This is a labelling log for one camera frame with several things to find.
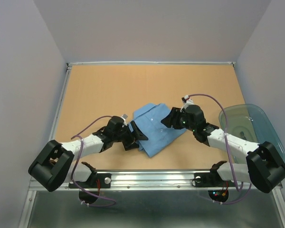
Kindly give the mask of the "blue long sleeve shirt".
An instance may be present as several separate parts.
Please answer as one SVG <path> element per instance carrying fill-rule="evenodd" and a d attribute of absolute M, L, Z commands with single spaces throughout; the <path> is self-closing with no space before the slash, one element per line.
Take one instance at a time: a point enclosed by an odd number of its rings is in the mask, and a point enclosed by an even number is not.
<path fill-rule="evenodd" d="M 145 151 L 149 158 L 154 157 L 174 140 L 186 132 L 175 130 L 161 123 L 170 109 L 166 104 L 149 103 L 133 112 L 133 121 L 148 140 L 139 140 L 139 150 Z"/>

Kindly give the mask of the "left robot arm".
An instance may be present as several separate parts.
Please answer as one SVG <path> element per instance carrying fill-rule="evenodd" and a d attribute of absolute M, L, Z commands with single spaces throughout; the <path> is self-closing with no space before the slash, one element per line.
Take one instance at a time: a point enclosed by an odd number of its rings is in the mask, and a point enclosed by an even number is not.
<path fill-rule="evenodd" d="M 138 141 L 147 141 L 148 137 L 134 121 L 126 123 L 124 117 L 110 117 L 106 126 L 81 139 L 75 136 L 71 142 L 47 142 L 36 159 L 28 168 L 28 173 L 46 190 L 53 192 L 63 183 L 71 182 L 75 177 L 85 187 L 96 183 L 96 175 L 89 164 L 83 164 L 79 174 L 72 170 L 72 162 L 90 154 L 101 153 L 114 143 L 122 143 L 126 151 L 139 148 Z"/>

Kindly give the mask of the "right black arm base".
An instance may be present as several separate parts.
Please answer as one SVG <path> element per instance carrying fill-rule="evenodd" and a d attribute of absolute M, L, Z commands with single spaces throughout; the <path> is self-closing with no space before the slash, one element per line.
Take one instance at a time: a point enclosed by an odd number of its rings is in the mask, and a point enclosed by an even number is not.
<path fill-rule="evenodd" d="M 209 200 L 222 204 L 229 198 L 229 187 L 234 186 L 231 181 L 222 180 L 218 174 L 212 172 L 194 174 L 191 185 L 196 188 L 214 188 L 208 190 Z"/>

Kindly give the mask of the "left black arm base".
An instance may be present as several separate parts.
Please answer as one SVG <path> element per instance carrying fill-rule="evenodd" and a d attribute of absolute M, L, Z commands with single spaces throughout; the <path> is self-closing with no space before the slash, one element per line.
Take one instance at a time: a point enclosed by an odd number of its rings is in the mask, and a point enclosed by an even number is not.
<path fill-rule="evenodd" d="M 74 183 L 69 183 L 68 187 L 70 189 L 79 189 L 78 197 L 84 203 L 89 206 L 96 206 L 96 202 L 99 202 L 100 199 L 91 194 L 100 196 L 101 189 L 109 189 L 111 187 L 111 174 L 110 173 L 93 173 L 91 177 L 85 182 L 77 181 L 77 184 L 89 192 L 89 194 L 83 192 L 77 185 Z"/>

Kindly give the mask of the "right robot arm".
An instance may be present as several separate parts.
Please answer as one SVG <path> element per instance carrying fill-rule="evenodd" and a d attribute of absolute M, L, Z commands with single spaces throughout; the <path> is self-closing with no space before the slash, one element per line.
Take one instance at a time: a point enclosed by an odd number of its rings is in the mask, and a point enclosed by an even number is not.
<path fill-rule="evenodd" d="M 261 192 L 269 193 L 285 179 L 285 162 L 272 143 L 249 142 L 225 133 L 208 123 L 201 108 L 195 104 L 172 108 L 161 123 L 176 130 L 187 129 L 198 142 L 237 158 L 238 163 L 220 161 L 212 165 L 210 171 L 199 178 L 200 183 L 215 186 L 232 180 L 252 184 Z"/>

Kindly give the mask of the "small object inside bin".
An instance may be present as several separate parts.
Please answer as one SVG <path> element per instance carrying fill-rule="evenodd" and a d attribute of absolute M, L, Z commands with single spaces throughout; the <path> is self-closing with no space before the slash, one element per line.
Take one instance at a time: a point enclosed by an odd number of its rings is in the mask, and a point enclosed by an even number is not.
<path fill-rule="evenodd" d="M 243 139 L 243 140 L 247 140 L 247 137 L 246 137 L 246 132 L 245 131 L 241 131 L 239 133 L 240 137 Z"/>

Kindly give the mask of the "translucent teal plastic bin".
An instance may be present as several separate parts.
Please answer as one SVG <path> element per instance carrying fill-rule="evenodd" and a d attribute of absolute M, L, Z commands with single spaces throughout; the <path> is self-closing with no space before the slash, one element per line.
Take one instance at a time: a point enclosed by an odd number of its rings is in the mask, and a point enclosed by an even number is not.
<path fill-rule="evenodd" d="M 241 131 L 246 132 L 246 141 L 272 143 L 285 163 L 284 147 L 269 121 L 266 113 L 254 104 L 230 106 L 219 113 L 221 129 L 227 127 L 227 133 L 240 137 Z"/>

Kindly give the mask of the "aluminium mounting rail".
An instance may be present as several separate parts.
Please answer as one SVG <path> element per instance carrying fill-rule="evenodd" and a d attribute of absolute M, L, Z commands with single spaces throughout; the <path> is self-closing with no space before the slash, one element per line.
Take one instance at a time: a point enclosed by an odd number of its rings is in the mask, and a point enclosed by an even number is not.
<path fill-rule="evenodd" d="M 78 190 L 63 185 L 47 192 L 36 181 L 29 187 L 21 228 L 282 228 L 277 192 L 244 189 L 239 203 L 209 201 L 206 188 L 195 188 L 196 171 L 117 171 L 101 193 L 116 200 L 108 208 L 90 208 Z"/>

